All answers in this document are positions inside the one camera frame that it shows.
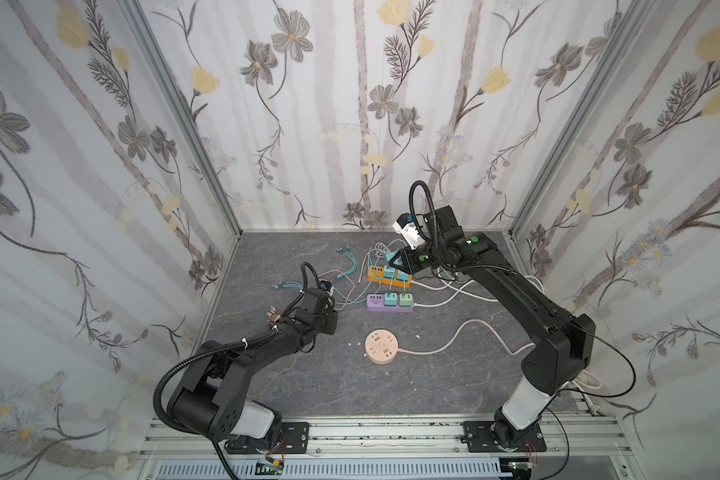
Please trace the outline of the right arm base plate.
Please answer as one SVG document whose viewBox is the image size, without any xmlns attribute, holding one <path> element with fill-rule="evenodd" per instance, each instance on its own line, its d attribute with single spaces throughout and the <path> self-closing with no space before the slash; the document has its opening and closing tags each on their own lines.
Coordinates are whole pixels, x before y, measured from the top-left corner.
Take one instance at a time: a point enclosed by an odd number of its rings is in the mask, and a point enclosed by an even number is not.
<svg viewBox="0 0 720 480">
<path fill-rule="evenodd" d="M 541 453 L 547 451 L 538 424 L 516 430 L 511 424 L 494 421 L 465 421 L 461 441 L 470 453 Z"/>
</svg>

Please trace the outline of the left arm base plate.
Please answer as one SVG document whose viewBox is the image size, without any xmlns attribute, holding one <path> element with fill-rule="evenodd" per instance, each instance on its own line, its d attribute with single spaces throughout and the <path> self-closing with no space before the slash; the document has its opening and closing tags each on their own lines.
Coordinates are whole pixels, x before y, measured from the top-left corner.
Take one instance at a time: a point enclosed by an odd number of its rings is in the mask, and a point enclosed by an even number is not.
<svg viewBox="0 0 720 480">
<path fill-rule="evenodd" d="M 234 435 L 224 444 L 227 454 L 305 454 L 308 422 L 275 422 L 262 438 Z"/>
</svg>

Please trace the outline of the pink round power strip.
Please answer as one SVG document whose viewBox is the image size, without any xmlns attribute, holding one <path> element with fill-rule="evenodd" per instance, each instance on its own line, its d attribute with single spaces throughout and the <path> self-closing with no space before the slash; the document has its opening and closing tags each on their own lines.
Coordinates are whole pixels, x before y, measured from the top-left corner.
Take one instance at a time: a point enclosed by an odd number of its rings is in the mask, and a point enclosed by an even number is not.
<svg viewBox="0 0 720 480">
<path fill-rule="evenodd" d="M 389 330 L 377 329 L 368 334 L 364 342 L 365 356 L 372 363 L 391 363 L 400 351 L 397 337 Z"/>
</svg>

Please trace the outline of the purple power strip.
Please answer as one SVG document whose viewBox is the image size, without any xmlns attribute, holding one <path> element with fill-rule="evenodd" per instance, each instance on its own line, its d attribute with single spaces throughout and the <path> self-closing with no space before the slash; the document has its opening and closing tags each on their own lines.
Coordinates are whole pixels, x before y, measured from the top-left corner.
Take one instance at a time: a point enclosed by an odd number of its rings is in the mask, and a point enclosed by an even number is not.
<svg viewBox="0 0 720 480">
<path fill-rule="evenodd" d="M 366 309 L 374 313 L 410 313 L 414 310 L 412 307 L 404 308 L 398 305 L 400 293 L 387 292 L 378 294 L 369 294 L 366 298 Z"/>
</svg>

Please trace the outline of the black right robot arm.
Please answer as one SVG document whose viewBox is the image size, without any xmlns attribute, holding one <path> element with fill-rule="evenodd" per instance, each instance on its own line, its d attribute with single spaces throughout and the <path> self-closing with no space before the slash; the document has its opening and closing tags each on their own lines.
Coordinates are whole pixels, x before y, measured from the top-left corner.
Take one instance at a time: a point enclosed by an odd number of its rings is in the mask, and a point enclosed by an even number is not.
<svg viewBox="0 0 720 480">
<path fill-rule="evenodd" d="M 484 287 L 519 323 L 534 347 L 521 361 L 522 378 L 495 413 L 493 442 L 510 451 L 535 436 L 542 412 L 560 390 L 590 363 L 595 325 L 549 299 L 506 259 L 483 233 L 466 234 L 449 207 L 424 215 L 403 214 L 414 237 L 395 255 L 393 264 L 415 275 L 441 268 L 465 274 Z"/>
</svg>

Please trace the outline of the green charger plug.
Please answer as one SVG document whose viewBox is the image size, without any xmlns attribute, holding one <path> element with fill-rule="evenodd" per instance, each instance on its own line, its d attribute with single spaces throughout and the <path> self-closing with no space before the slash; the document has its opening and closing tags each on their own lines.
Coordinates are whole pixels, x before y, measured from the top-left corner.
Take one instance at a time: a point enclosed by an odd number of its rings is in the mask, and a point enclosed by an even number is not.
<svg viewBox="0 0 720 480">
<path fill-rule="evenodd" d="M 414 301 L 413 301 L 412 294 L 410 294 L 410 293 L 400 293 L 399 294 L 398 305 L 400 307 L 408 308 L 408 307 L 412 307 L 413 304 L 414 304 Z"/>
</svg>

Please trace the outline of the orange power strip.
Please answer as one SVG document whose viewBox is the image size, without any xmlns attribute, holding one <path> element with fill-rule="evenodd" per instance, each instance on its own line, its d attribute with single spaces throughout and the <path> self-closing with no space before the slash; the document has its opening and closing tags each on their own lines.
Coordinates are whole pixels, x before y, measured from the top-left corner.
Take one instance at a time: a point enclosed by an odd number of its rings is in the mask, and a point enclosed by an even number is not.
<svg viewBox="0 0 720 480">
<path fill-rule="evenodd" d="M 371 265 L 368 268 L 367 279 L 371 282 L 403 289 L 408 289 L 412 283 L 410 274 L 389 266 Z"/>
</svg>

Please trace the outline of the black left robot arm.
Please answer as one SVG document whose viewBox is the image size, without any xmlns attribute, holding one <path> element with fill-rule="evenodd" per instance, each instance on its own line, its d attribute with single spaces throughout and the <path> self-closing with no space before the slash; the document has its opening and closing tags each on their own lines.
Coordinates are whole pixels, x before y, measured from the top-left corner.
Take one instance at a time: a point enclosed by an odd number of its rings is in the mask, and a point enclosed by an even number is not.
<svg viewBox="0 0 720 480">
<path fill-rule="evenodd" d="M 155 415 L 168 427 L 214 443 L 234 436 L 271 440 L 277 413 L 248 399 L 253 377 L 275 361 L 313 348 L 336 333 L 335 300 L 317 287 L 301 292 L 269 331 L 252 339 L 208 341 L 169 369 L 153 394 Z"/>
</svg>

